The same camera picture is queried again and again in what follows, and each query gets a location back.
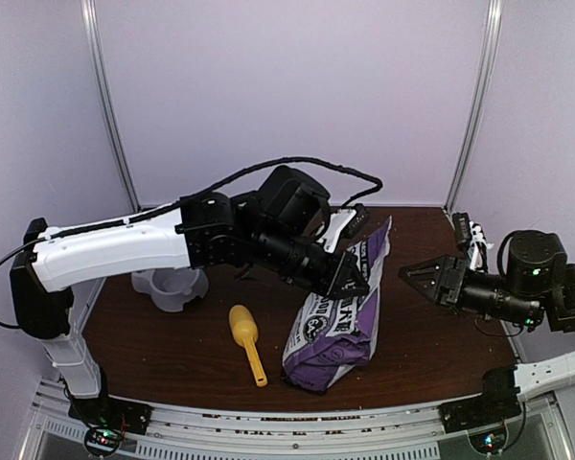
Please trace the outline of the purple pet food bag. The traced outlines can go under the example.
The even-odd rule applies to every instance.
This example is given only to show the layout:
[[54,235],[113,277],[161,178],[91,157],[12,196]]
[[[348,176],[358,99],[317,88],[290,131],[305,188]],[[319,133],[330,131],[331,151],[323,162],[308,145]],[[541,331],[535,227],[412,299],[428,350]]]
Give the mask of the purple pet food bag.
[[296,314],[282,355],[281,378],[291,386],[324,394],[356,367],[370,362],[378,344],[381,281],[390,253],[387,218],[367,239],[348,247],[370,290],[330,300],[310,294]]

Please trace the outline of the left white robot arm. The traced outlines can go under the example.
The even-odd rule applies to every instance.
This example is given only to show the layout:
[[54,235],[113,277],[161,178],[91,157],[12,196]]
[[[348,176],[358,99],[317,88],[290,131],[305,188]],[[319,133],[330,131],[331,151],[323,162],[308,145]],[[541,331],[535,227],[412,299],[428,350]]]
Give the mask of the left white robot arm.
[[256,190],[229,197],[214,184],[154,209],[81,226],[33,220],[12,257],[18,327],[41,341],[70,394],[99,426],[119,406],[105,393],[100,366],[70,320],[74,285],[148,269],[260,265],[284,282],[331,300],[362,296],[369,285],[354,254],[338,242],[367,220],[356,197],[337,211],[328,190],[297,157],[270,160]]

